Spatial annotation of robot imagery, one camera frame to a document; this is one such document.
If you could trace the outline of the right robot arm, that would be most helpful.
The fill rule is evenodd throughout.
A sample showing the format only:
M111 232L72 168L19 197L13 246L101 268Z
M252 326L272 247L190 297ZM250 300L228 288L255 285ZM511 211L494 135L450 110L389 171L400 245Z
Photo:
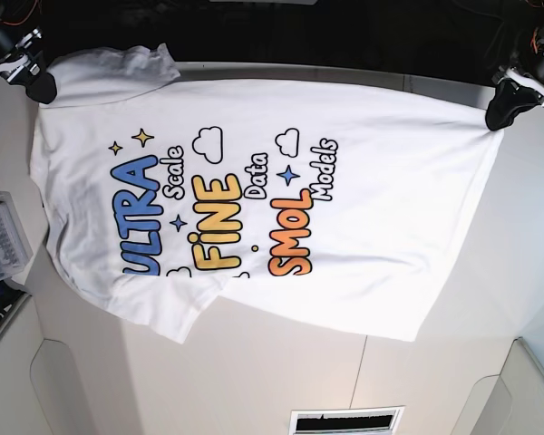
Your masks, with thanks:
M40 12L39 1L0 1L0 77L23 87L31 100L49 104L57 89L44 59Z

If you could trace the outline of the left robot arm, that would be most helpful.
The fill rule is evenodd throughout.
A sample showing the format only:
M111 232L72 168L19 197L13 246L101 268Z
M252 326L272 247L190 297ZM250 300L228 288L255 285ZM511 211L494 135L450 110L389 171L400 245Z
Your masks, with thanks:
M544 25L518 38L509 62L492 80L494 96L485 112L489 130L505 129L518 115L544 108Z

